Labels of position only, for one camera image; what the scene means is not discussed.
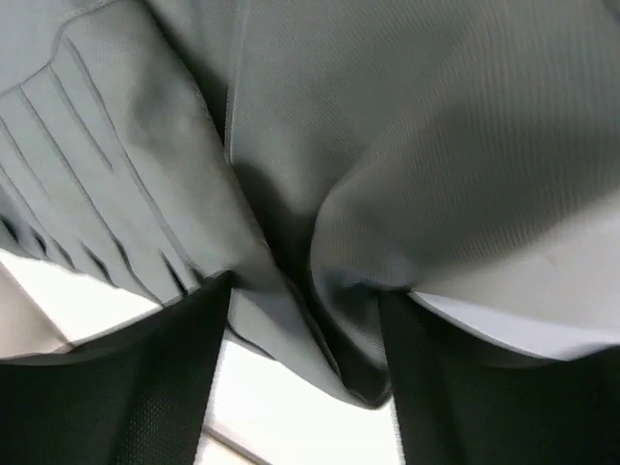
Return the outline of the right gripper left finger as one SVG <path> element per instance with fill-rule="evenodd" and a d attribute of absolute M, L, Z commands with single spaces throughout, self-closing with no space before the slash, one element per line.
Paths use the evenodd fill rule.
<path fill-rule="evenodd" d="M 192 464 L 227 324 L 228 274 L 65 354 L 1 363 L 5 464 Z"/>

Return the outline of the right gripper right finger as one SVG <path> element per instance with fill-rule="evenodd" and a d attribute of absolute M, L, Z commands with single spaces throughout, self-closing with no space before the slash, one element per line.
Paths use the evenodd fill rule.
<path fill-rule="evenodd" d="M 409 464 L 615 464 L 619 351 L 525 356 L 452 325 L 402 293 L 380 323 Z"/>

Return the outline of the grey pleated skirt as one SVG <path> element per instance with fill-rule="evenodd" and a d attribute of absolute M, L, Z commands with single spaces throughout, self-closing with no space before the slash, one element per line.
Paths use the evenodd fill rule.
<path fill-rule="evenodd" d="M 1 246 L 385 401 L 376 293 L 619 341 L 615 1 L 5 1 Z"/>

